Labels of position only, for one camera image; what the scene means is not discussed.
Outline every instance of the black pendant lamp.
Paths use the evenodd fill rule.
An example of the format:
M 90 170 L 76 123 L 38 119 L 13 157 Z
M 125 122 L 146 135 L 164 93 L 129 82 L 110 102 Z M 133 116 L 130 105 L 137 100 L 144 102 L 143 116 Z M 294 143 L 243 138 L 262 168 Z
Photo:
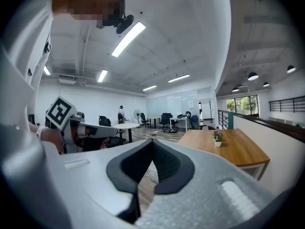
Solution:
M 253 81 L 253 80 L 257 79 L 257 78 L 258 78 L 258 75 L 255 72 L 250 72 L 250 74 L 248 75 L 248 80 L 249 81 Z
M 233 90 L 232 90 L 232 92 L 238 92 L 239 91 L 239 89 L 235 86 L 235 87 L 233 87 Z
M 295 67 L 293 67 L 292 65 L 289 65 L 287 68 L 287 73 L 291 73 L 293 71 L 295 71 Z

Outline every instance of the standing fan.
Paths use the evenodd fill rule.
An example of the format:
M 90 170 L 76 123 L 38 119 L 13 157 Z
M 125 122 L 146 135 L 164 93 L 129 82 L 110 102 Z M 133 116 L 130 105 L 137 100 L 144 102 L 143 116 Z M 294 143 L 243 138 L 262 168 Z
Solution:
M 141 111 L 140 110 L 138 110 L 138 109 L 136 109 L 134 112 L 133 112 L 133 117 L 135 118 L 135 119 L 138 119 L 138 124 L 140 124 L 140 122 L 139 122 L 139 116 L 141 115 Z

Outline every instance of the white ceiling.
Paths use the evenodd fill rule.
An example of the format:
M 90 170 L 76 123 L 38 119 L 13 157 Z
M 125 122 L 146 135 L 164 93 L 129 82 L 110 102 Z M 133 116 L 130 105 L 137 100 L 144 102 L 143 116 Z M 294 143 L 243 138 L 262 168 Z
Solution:
M 240 32 L 231 35 L 238 42 L 230 43 L 234 49 L 229 50 L 218 96 L 232 94 L 234 86 L 243 84 L 246 86 L 237 94 L 264 89 L 264 82 L 272 87 L 288 76 L 288 65 L 299 70 L 304 67 L 298 33 L 277 0 L 231 0 L 231 6 L 241 8 L 232 9 L 232 18 L 242 19 L 232 21 L 232 31 L 240 26 Z M 256 72 L 259 78 L 248 81 L 250 72 Z
M 134 15 L 134 22 L 141 21 L 146 29 L 118 58 L 111 53 L 129 30 L 119 36 L 113 27 L 99 30 L 59 16 L 51 28 L 47 66 L 53 77 L 78 76 L 77 82 L 86 85 L 98 85 L 105 69 L 101 86 L 134 93 L 152 85 L 158 87 L 149 93 L 170 88 L 167 81 L 177 75 L 191 75 L 182 83 L 214 78 L 213 62 L 226 55 L 225 16 L 218 1 L 223 0 L 204 0 L 207 6 L 198 10 L 194 0 L 126 0 L 126 15 Z

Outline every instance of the blue chair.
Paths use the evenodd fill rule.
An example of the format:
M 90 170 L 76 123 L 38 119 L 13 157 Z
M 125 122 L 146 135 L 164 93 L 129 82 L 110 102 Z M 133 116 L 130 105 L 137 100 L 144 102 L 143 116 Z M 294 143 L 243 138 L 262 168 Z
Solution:
M 191 124 L 193 124 L 195 126 L 195 129 L 198 129 L 198 116 L 197 115 L 192 115 L 191 119 L 190 119 L 190 128 L 191 128 Z

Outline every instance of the railing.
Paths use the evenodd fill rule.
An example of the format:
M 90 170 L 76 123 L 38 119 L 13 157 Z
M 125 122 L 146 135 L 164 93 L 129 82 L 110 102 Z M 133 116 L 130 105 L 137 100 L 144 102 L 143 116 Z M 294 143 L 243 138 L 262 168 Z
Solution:
M 305 112 L 305 96 L 269 102 L 270 111 Z
M 264 120 L 250 115 L 218 110 L 218 123 L 223 130 L 234 128 L 234 115 L 249 121 L 253 121 L 260 125 L 267 126 L 305 143 L 305 129 L 272 120 Z

